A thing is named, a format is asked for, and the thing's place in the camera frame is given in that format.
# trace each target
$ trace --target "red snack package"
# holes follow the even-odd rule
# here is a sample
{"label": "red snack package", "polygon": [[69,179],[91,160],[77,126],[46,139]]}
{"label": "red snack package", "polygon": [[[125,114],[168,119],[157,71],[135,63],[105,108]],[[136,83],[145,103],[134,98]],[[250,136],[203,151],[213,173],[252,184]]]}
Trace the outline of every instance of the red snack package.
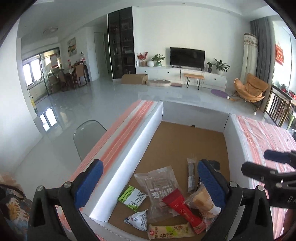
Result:
{"label": "red snack package", "polygon": [[179,189],[174,190],[172,193],[163,198],[163,202],[174,209],[176,212],[181,214],[188,222],[190,222],[194,231],[200,234],[205,230],[205,223],[200,217],[196,217],[190,211],[188,206],[185,204],[185,198],[181,194]]}

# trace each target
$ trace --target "yellow rice cracker wrapper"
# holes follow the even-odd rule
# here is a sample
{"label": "yellow rice cracker wrapper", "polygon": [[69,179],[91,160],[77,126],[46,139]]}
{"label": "yellow rice cracker wrapper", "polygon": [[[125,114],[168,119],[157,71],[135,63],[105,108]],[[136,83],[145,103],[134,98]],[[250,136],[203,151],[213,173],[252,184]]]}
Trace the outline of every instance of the yellow rice cracker wrapper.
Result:
{"label": "yellow rice cracker wrapper", "polygon": [[147,229],[148,238],[151,239],[174,239],[194,236],[190,223],[175,226],[152,226]]}

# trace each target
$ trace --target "brown cardboard surface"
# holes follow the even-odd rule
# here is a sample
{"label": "brown cardboard surface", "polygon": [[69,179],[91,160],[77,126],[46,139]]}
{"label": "brown cardboard surface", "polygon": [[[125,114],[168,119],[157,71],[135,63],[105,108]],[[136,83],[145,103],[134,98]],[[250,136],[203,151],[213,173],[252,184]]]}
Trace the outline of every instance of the brown cardboard surface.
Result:
{"label": "brown cardboard surface", "polygon": [[[187,158],[194,157],[197,160],[208,159],[219,161],[221,173],[229,181],[229,163],[223,133],[169,122],[161,122],[134,173],[147,173],[162,167],[172,166],[178,184],[186,198],[189,196],[187,194]],[[131,177],[128,185],[144,192],[144,189],[138,184],[134,176]],[[137,212],[144,211],[149,207],[150,200],[147,197]],[[140,231],[123,222],[126,217],[133,213],[134,211],[132,209],[118,202],[108,222],[128,233],[148,239],[146,232]],[[187,221],[181,216],[176,216],[149,224],[172,226],[183,223],[187,223]],[[203,236],[204,233],[195,235],[194,237],[179,238],[178,241],[198,241]]]}
{"label": "brown cardboard surface", "polygon": [[147,80],[147,74],[125,74],[121,78],[121,83],[125,85],[144,85]]}

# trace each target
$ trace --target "gray curtain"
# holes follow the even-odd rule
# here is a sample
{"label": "gray curtain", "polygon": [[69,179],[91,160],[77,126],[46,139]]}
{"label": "gray curtain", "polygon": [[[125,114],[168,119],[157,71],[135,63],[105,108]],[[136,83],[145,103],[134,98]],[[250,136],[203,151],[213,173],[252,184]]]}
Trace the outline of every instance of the gray curtain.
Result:
{"label": "gray curtain", "polygon": [[271,33],[267,17],[253,20],[251,34],[258,39],[258,60],[256,76],[268,82],[271,61]]}

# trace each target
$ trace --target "metal bolt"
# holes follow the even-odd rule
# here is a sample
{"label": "metal bolt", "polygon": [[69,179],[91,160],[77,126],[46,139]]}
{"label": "metal bolt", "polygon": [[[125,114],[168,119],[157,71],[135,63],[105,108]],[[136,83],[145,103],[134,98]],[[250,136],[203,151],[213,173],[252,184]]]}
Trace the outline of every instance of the metal bolt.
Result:
{"label": "metal bolt", "polygon": [[42,191],[42,190],[43,190],[43,186],[42,186],[42,185],[40,185],[40,186],[37,187],[37,191],[38,191],[38,192],[40,192],[40,191]]}
{"label": "metal bolt", "polygon": [[264,191],[264,187],[261,185],[258,186],[258,189],[259,189],[259,191]]}
{"label": "metal bolt", "polygon": [[233,188],[236,188],[237,187],[237,183],[236,182],[230,182],[229,185]]}
{"label": "metal bolt", "polygon": [[64,188],[69,188],[72,185],[71,182],[65,182],[64,183]]}
{"label": "metal bolt", "polygon": [[276,184],[276,187],[277,187],[277,188],[281,188],[282,186],[283,186],[283,185],[280,184],[280,183],[277,183],[277,184]]}

